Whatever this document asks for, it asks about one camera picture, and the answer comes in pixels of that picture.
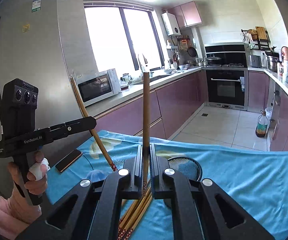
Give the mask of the left hand with bandaged finger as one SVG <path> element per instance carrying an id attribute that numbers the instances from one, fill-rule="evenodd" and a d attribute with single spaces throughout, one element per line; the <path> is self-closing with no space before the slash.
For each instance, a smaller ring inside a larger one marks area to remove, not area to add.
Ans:
<path id="1" fill-rule="evenodd" d="M 48 181 L 47 181 L 48 168 L 44 164 L 42 164 L 40 166 L 40 170 L 42 173 L 42 178 L 40 180 L 37 180 L 35 175 L 29 171 L 27 174 L 27 178 L 29 181 L 27 181 L 24 184 L 25 188 L 34 195 L 40 195 L 44 193 L 48 187 Z M 9 162 L 8 171 L 11 174 L 13 182 L 19 185 L 19 181 L 22 176 L 21 173 L 19 172 L 18 166 L 14 162 Z"/>

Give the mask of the pink sleeve left forearm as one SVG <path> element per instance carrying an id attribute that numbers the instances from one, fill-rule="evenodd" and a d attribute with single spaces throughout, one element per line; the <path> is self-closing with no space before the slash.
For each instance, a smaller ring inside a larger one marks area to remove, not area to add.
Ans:
<path id="1" fill-rule="evenodd" d="M 41 207 L 29 205 L 17 188 L 8 199 L 0 196 L 0 239 L 16 239 L 41 214 Z"/>

